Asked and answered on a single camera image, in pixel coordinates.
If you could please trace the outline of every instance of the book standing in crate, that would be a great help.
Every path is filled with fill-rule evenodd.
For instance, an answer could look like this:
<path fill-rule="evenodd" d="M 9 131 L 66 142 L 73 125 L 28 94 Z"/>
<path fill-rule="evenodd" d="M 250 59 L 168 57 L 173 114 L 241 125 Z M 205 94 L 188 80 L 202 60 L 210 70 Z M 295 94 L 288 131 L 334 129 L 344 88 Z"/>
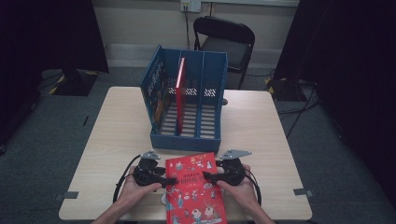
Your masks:
<path fill-rule="evenodd" d="M 166 176 L 177 178 L 166 187 L 166 223 L 227 223 L 221 189 L 203 175 L 217 172 L 214 153 L 166 160 L 165 166 Z"/>
<path fill-rule="evenodd" d="M 186 59 L 181 58 L 176 83 L 176 105 L 177 105 L 177 133 L 183 131 L 184 110 L 186 105 Z"/>
<path fill-rule="evenodd" d="M 161 46 L 157 48 L 151 63 L 148 65 L 147 75 L 140 84 L 140 90 L 146 103 L 152 131 L 155 134 L 161 133 L 163 121 L 166 117 L 165 111 L 170 104 L 167 74 Z"/>

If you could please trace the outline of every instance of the person's arm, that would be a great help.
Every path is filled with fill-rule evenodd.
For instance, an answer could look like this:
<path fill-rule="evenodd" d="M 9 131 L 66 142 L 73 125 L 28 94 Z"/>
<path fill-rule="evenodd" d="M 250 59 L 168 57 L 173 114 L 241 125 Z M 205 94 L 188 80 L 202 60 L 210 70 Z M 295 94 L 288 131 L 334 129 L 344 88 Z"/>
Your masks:
<path fill-rule="evenodd" d="M 132 173 L 134 167 L 129 170 L 128 176 L 125 178 L 124 185 L 120 197 L 107 208 L 107 210 L 99 216 L 93 223 L 115 223 L 122 215 L 130 211 L 140 200 L 148 193 L 161 188 L 160 183 L 151 184 L 140 187 L 134 182 Z"/>
<path fill-rule="evenodd" d="M 235 200 L 247 211 L 255 223 L 275 224 L 257 202 L 253 184 L 246 177 L 238 186 L 231 186 L 222 180 L 219 180 L 217 184 L 233 195 Z"/>

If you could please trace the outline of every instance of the red book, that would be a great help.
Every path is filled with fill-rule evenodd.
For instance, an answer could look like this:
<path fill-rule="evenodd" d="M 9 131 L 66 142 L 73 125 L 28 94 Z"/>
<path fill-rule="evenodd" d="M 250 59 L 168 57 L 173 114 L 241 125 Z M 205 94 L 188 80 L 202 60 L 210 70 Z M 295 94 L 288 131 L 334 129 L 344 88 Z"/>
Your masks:
<path fill-rule="evenodd" d="M 166 187 L 166 223 L 227 223 L 221 189 L 202 173 L 217 172 L 213 152 L 166 160 L 165 166 L 166 176 L 177 178 Z"/>
<path fill-rule="evenodd" d="M 176 83 L 176 106 L 177 106 L 177 133 L 183 131 L 184 107 L 186 104 L 186 63 L 181 58 Z"/>

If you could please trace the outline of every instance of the blue plastic crate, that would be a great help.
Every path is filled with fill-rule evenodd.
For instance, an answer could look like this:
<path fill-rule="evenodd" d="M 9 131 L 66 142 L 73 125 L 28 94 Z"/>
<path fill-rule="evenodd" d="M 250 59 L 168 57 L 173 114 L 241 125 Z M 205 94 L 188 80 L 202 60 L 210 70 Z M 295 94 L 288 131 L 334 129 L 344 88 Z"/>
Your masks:
<path fill-rule="evenodd" d="M 178 134 L 176 82 L 182 57 L 186 61 L 186 107 L 183 132 Z M 225 53 L 157 48 L 140 84 L 154 148 L 219 151 L 227 64 Z"/>

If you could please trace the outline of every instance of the wall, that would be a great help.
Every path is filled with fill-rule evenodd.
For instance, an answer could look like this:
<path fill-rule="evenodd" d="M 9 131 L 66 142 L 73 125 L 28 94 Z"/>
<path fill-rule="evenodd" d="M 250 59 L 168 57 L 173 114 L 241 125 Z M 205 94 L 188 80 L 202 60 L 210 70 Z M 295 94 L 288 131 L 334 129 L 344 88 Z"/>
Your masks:
<path fill-rule="evenodd" d="M 188 47 L 187 25 L 179 1 L 93 0 L 106 45 L 109 66 L 145 66 L 159 44 L 165 48 Z M 202 3 L 201 13 L 189 13 L 190 48 L 193 21 L 217 16 L 246 24 L 256 35 L 250 67 L 275 67 L 296 7 Z"/>

